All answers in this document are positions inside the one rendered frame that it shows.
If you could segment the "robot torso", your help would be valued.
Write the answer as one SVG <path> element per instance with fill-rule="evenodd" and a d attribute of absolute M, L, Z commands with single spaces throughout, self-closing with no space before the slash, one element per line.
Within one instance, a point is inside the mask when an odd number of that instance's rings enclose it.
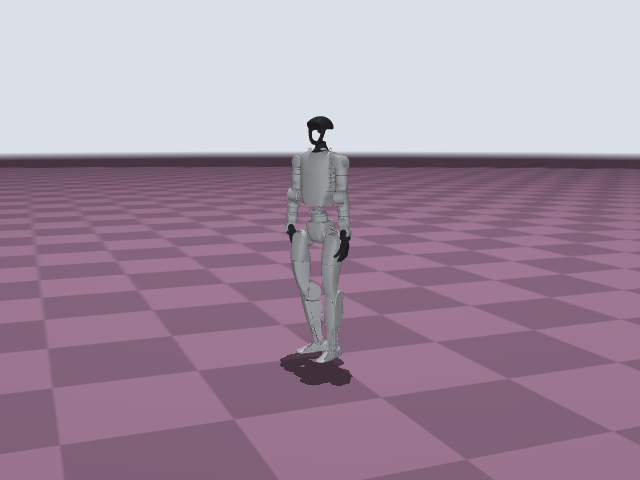
<path fill-rule="evenodd" d="M 311 147 L 310 147 L 311 148 Z M 301 194 L 304 205 L 316 206 L 311 210 L 312 220 L 307 221 L 307 237 L 310 241 L 324 243 L 327 229 L 334 229 L 334 221 L 328 219 L 322 206 L 333 206 L 333 192 L 337 191 L 335 169 L 331 165 L 332 148 L 322 152 L 304 152 L 300 158 Z M 331 151 L 330 151 L 331 149 Z M 314 148 L 315 150 L 315 148 Z M 338 154 L 337 154 L 338 155 Z M 318 207 L 319 206 L 319 207 Z"/>

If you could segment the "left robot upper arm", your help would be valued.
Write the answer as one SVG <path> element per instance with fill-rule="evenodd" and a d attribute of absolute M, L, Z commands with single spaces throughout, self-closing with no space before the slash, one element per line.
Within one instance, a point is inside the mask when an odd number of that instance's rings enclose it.
<path fill-rule="evenodd" d="M 333 201 L 336 204 L 344 204 L 343 194 L 348 187 L 349 159 L 343 155 L 331 154 L 331 165 L 335 169 L 337 191 L 333 192 Z"/>

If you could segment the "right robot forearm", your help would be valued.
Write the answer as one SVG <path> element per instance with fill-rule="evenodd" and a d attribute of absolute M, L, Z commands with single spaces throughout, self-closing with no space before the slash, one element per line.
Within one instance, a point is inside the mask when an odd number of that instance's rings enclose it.
<path fill-rule="evenodd" d="M 288 193 L 288 192 L 287 192 Z M 290 200 L 287 197 L 287 206 L 288 206 L 288 210 L 287 210 L 287 222 L 286 222 L 286 229 L 288 230 L 288 225 L 293 224 L 294 228 L 296 229 L 296 221 L 297 221 L 297 217 L 298 217 L 298 207 L 299 207 L 299 202 L 298 201 L 294 201 L 294 200 Z"/>

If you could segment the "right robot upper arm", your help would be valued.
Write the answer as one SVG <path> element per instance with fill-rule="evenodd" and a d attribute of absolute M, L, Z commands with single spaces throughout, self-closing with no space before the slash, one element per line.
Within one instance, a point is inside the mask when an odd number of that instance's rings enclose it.
<path fill-rule="evenodd" d="M 287 197 L 290 200 L 299 201 L 302 199 L 301 178 L 300 178 L 300 158 L 302 154 L 292 158 L 292 187 L 288 190 Z"/>

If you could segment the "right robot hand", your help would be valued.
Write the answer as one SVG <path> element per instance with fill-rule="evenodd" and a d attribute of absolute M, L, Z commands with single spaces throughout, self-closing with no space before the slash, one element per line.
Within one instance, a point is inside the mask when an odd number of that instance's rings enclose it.
<path fill-rule="evenodd" d="M 288 225 L 288 230 L 289 230 L 289 231 L 287 231 L 287 234 L 289 234 L 290 241 L 291 241 L 291 243 L 292 243 L 292 236 L 293 236 L 293 234 L 296 232 L 296 229 L 294 228 L 294 225 L 293 225 L 293 224 L 290 224 L 290 225 Z"/>

